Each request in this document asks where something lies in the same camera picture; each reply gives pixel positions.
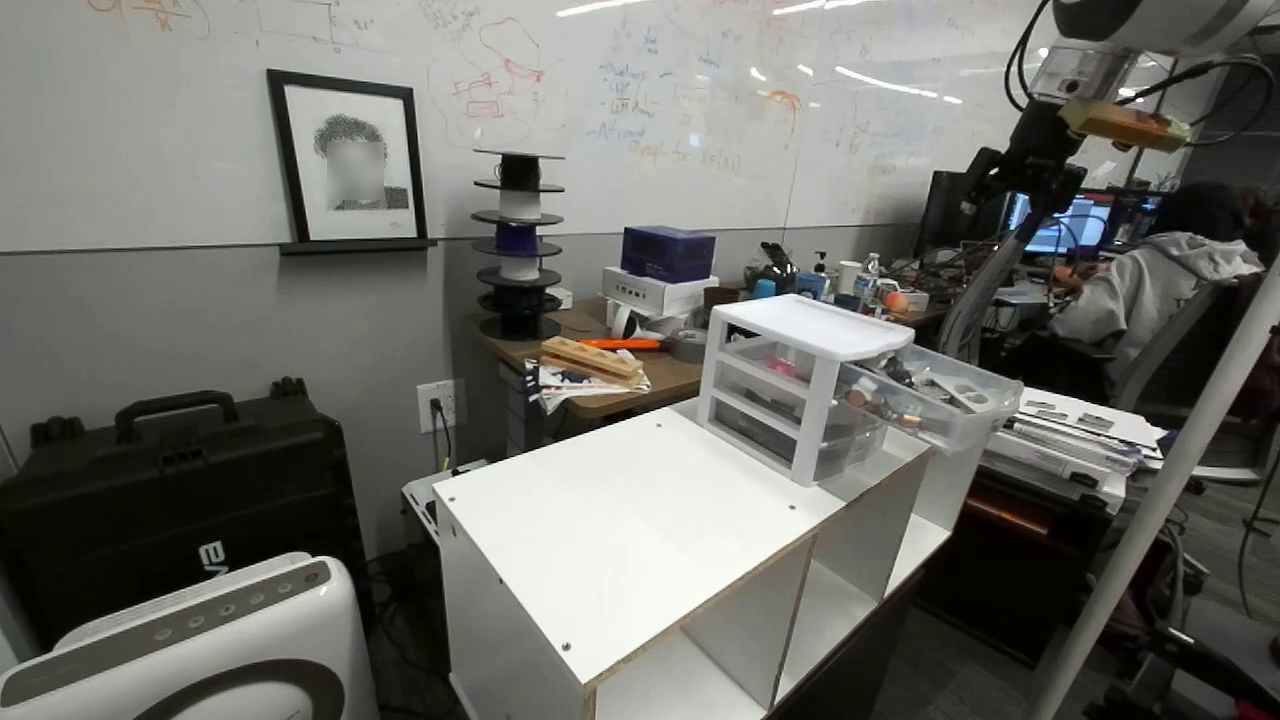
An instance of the clear acrylic box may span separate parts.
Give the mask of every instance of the clear acrylic box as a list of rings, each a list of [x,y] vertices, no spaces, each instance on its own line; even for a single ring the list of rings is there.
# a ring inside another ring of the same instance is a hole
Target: clear acrylic box
[[[1016,413],[1023,386],[917,344],[882,365],[850,365],[842,386],[865,396],[887,430],[938,448],[891,569],[902,585],[952,536],[974,473],[991,433]]]
[[[842,393],[842,367],[908,344],[913,329],[804,296],[719,306],[709,329],[699,424],[795,483],[838,483],[883,435],[883,424]]]

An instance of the handle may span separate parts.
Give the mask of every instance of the handle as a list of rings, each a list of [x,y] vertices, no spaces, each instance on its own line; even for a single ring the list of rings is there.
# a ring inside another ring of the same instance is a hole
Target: handle
[[[137,422],[146,417],[168,417],[168,413],[190,413],[190,407],[220,407],[224,424],[241,417],[235,402],[227,393],[184,393],[184,396],[157,396],[157,402],[137,402],[115,413],[115,446],[137,446]]]

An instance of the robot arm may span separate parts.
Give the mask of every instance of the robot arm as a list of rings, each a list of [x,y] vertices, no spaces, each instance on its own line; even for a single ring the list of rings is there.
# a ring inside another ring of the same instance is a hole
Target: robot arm
[[[1086,169],[1070,165],[1086,136],[1115,144],[1180,150],[1192,133],[1115,99],[1142,52],[1210,62],[1233,52],[1278,0],[1048,0],[1062,45],[1045,56],[1028,107],[1006,153],[979,150],[967,193],[1028,193],[1032,214],[1016,230],[1023,243],[1041,222],[1070,209]]]

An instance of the picture frame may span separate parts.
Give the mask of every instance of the picture frame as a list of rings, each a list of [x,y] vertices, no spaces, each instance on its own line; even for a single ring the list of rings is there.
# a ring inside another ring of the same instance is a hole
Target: picture frame
[[[416,253],[428,214],[412,88],[269,67],[292,243]]]

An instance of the person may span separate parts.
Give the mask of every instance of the person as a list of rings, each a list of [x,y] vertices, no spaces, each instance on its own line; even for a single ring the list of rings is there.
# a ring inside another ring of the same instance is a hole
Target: person
[[[1149,238],[1097,272],[1058,270],[1048,334],[1006,356],[1023,386],[1109,402],[1152,335],[1204,287],[1264,272],[1261,201],[1227,185],[1165,195]]]

